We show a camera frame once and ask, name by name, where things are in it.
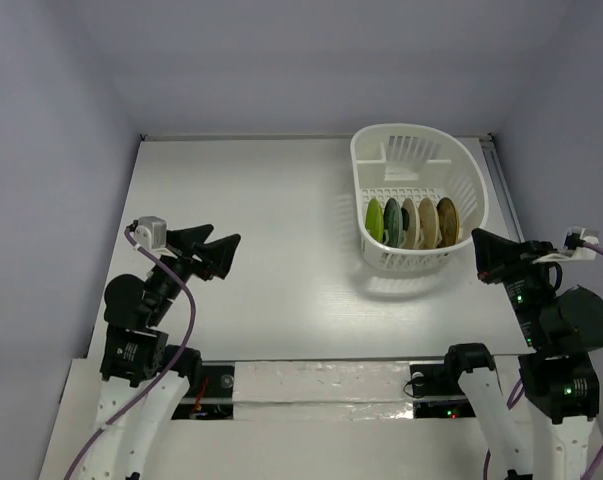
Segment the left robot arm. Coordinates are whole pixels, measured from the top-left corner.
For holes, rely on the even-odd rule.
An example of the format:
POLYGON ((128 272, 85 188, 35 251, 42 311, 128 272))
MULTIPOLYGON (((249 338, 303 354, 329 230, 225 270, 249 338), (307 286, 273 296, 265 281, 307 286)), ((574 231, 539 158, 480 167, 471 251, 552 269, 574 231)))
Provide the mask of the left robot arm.
POLYGON ((210 224, 171 230, 143 216, 127 242, 153 264, 146 278, 121 274, 106 285, 107 324, 94 431, 68 479, 143 479, 172 415, 202 383, 202 359, 188 343, 197 305, 188 281, 224 279, 241 237, 211 239, 210 224))

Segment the white plastic dish rack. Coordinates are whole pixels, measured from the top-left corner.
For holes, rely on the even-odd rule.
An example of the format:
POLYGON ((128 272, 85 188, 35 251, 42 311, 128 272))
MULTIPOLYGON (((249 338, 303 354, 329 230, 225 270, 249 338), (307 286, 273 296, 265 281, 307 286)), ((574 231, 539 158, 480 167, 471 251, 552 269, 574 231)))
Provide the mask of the white plastic dish rack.
POLYGON ((469 150, 457 139, 435 128, 405 123, 379 124, 359 130, 350 141, 361 253, 372 267, 393 273, 426 272, 458 259, 472 246, 471 233, 484 227, 489 202, 484 177, 469 150), (384 207, 395 198, 419 203, 430 198, 436 205, 449 197, 456 205, 460 234, 455 245, 423 249, 388 247, 365 229, 371 198, 384 207))

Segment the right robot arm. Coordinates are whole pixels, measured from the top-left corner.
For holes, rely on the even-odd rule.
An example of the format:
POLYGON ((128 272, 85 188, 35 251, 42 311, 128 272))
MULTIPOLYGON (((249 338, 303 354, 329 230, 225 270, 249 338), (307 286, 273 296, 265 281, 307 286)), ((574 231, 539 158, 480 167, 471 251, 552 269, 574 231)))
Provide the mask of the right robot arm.
POLYGON ((515 242, 484 229, 472 232, 477 275, 504 287, 531 351, 518 358, 532 439, 524 442, 499 387, 497 367, 480 343, 449 348, 443 384, 472 406, 494 461, 505 479, 589 479, 603 459, 588 459, 600 407, 600 382, 590 359, 603 348, 603 300, 576 286, 561 291, 564 262, 602 253, 596 234, 574 227, 564 245, 515 242))

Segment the lime green plate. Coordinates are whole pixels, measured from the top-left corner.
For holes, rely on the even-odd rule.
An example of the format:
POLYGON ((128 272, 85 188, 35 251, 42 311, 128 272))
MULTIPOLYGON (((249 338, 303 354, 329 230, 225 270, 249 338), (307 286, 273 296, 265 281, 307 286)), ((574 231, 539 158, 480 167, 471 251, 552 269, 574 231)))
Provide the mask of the lime green plate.
POLYGON ((365 215, 365 229, 378 243, 384 239, 384 217, 383 209, 376 197, 370 199, 365 215))

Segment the beige plate with calligraphy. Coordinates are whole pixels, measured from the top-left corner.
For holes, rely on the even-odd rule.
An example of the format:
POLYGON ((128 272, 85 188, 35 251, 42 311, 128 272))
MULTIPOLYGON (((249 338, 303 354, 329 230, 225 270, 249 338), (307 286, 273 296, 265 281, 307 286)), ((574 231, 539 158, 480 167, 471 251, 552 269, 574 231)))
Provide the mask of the beige plate with calligraphy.
POLYGON ((419 203, 420 228, 423 234, 423 249, 435 249, 440 241, 439 216, 436 205, 430 198, 419 203))

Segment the white foam block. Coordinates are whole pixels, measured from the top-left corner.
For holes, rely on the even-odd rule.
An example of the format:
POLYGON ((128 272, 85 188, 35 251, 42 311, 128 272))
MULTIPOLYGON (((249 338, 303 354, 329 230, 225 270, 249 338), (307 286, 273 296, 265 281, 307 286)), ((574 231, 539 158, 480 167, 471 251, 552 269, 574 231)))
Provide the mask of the white foam block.
POLYGON ((405 361, 260 361, 235 366, 239 421, 411 420, 405 361))

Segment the cream plate dark rim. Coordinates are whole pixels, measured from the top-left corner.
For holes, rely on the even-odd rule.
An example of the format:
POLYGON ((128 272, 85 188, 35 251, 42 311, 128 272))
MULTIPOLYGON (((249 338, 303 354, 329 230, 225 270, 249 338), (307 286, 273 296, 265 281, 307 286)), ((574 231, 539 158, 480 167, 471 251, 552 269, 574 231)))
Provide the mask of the cream plate dark rim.
POLYGON ((404 249, 419 249, 422 243, 420 216, 418 207, 411 198, 406 198, 401 207, 403 220, 403 243, 404 249))

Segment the blue green patterned plate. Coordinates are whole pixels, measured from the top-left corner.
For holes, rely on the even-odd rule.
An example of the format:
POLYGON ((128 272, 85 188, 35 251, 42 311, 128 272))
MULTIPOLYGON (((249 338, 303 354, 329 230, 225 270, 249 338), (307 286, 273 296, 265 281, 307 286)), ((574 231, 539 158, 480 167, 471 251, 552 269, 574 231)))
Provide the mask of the blue green patterned plate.
POLYGON ((384 243, 388 247, 399 248, 404 241, 402 207, 395 198, 389 198, 383 212, 384 243))

